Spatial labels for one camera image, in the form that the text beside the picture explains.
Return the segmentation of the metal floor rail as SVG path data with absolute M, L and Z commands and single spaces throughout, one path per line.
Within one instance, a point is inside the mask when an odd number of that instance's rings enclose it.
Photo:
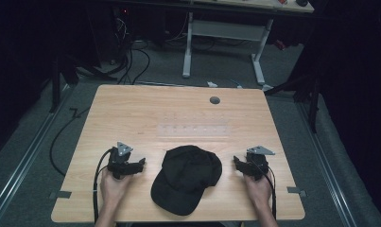
M 355 217 L 352 214 L 349 204 L 346 201 L 346 198 L 344 196 L 343 190 L 341 189 L 338 183 L 338 180 L 336 178 L 336 175 L 334 174 L 334 171 L 331 168 L 330 163 L 324 153 L 320 139 L 318 135 L 315 132 L 313 132 L 313 130 L 311 129 L 309 125 L 309 121 L 307 119 L 308 117 L 307 109 L 305 108 L 303 104 L 300 104 L 300 103 L 296 103 L 295 106 L 298 110 L 298 113 L 300 114 L 302 118 L 304 127 L 306 128 L 308 136 L 313 144 L 313 150 L 316 153 L 323 179 L 326 182 L 332 201 L 337 208 L 338 215 L 341 219 L 343 226 L 357 227 Z
M 9 207 L 27 172 L 40 152 L 61 106 L 75 87 L 63 85 L 61 100 L 52 107 L 51 87 L 43 90 L 40 100 L 24 114 L 14 133 L 0 151 L 0 220 Z

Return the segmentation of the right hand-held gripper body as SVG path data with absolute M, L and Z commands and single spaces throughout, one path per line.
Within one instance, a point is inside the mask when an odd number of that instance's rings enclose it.
M 256 181 L 266 176 L 269 171 L 267 155 L 275 152 L 263 146 L 248 148 L 246 153 L 246 175 L 252 176 Z

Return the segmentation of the person's right hand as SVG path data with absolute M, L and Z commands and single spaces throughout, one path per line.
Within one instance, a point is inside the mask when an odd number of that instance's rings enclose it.
M 256 181 L 253 177 L 244 176 L 248 195 L 252 204 L 256 209 L 269 207 L 269 199 L 271 197 L 271 186 L 269 184 L 270 178 L 262 177 Z

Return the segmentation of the black metal stand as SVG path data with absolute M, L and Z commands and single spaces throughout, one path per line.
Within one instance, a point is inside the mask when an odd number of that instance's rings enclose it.
M 285 83 L 268 89 L 264 92 L 266 96 L 279 93 L 284 90 L 294 89 L 293 100 L 295 102 L 309 101 L 309 111 L 307 113 L 307 124 L 314 133 L 316 129 L 317 112 L 319 110 L 320 79 L 318 76 L 303 75 L 296 79 L 290 79 Z
M 96 77 L 105 80 L 114 80 L 112 74 L 119 72 L 118 68 L 110 72 L 102 72 L 89 63 L 82 61 L 72 55 L 57 55 L 52 61 L 52 103 L 50 112 L 54 114 L 61 105 L 61 77 L 68 85 L 76 86 L 78 84 L 78 70 L 83 68 L 89 73 L 89 77 Z

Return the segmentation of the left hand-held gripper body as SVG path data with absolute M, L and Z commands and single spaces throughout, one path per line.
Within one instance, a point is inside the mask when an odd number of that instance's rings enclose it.
M 129 157 L 133 148 L 122 142 L 118 142 L 110 149 L 110 157 L 107 169 L 113 174 L 115 179 L 120 180 L 122 176 L 132 175 L 134 168 L 129 163 Z

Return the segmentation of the black baseball cap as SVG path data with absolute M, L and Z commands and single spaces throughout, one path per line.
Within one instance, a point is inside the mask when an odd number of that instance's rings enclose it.
M 222 163 L 213 152 L 191 145 L 173 148 L 165 153 L 150 196 L 165 211 L 188 216 L 221 174 Z

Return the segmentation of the grey tape piece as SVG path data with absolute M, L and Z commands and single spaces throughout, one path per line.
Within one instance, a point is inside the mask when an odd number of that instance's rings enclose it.
M 306 192 L 303 189 L 300 189 L 299 187 L 288 186 L 287 192 L 290 194 L 298 194 L 301 198 L 307 196 Z
M 70 191 L 55 191 L 55 192 L 51 192 L 49 195 L 49 198 L 51 200 L 55 200 L 57 198 L 69 199 L 70 197 L 71 197 Z

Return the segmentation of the white-framed desk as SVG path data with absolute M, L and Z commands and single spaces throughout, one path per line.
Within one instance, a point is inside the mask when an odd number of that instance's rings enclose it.
M 197 3 L 210 6 L 231 7 L 233 9 L 261 9 L 267 12 L 313 13 L 309 0 L 189 0 L 191 7 Z M 182 76 L 191 76 L 192 40 L 195 36 L 224 38 L 239 41 L 258 42 L 256 52 L 251 54 L 251 62 L 257 83 L 266 86 L 260 58 L 273 24 L 269 16 L 263 25 L 246 25 L 236 22 L 219 22 L 213 19 L 195 19 L 193 12 L 187 13 L 186 49 L 184 53 Z

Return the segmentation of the person's left hand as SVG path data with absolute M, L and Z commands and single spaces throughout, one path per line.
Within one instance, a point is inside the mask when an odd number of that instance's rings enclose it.
M 123 179 L 115 179 L 108 170 L 102 171 L 101 194 L 105 206 L 115 207 L 124 198 L 132 176 L 125 176 Z

